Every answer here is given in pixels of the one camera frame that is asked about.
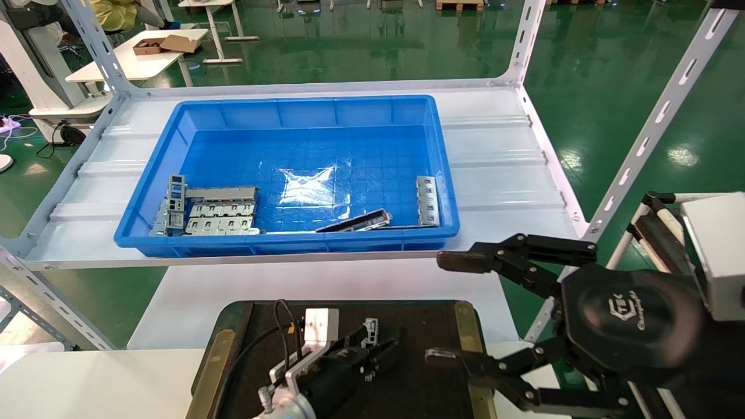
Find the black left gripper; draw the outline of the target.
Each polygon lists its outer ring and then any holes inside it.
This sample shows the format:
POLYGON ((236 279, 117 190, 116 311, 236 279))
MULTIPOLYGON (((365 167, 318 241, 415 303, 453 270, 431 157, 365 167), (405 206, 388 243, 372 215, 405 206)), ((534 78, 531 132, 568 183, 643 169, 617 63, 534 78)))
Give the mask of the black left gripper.
POLYGON ((359 325, 333 345, 301 379, 301 395, 316 418, 330 418, 356 392, 364 376, 378 376, 402 356, 401 340, 369 346, 369 329, 359 325))

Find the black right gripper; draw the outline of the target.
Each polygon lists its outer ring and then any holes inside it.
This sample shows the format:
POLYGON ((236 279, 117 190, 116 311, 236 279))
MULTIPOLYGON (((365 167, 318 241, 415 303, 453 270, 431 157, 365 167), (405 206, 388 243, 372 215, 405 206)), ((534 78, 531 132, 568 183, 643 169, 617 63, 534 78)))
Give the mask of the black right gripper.
POLYGON ((630 408, 619 392, 537 388, 523 379, 562 358, 583 373, 634 384, 743 388, 742 321, 716 321, 689 276, 610 270, 597 259, 594 243, 523 233, 438 252, 445 271, 496 273, 538 297, 560 295, 556 334, 564 339, 505 358, 435 347, 426 363, 462 372, 469 385, 495 390, 521 411, 557 416, 622 416, 630 408), (579 269, 560 286, 540 263, 579 269))

